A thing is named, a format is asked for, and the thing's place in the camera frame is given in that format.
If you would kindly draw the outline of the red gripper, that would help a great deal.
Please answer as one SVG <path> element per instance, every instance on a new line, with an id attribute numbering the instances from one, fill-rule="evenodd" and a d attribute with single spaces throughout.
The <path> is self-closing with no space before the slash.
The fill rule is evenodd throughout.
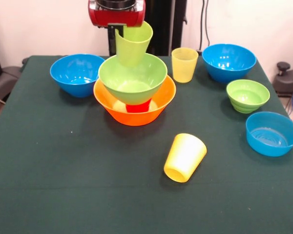
<path id="1" fill-rule="evenodd" d="M 146 11 L 144 0 L 90 0 L 88 13 L 93 25 L 108 27 L 109 55 L 116 54 L 114 25 L 141 26 Z"/>

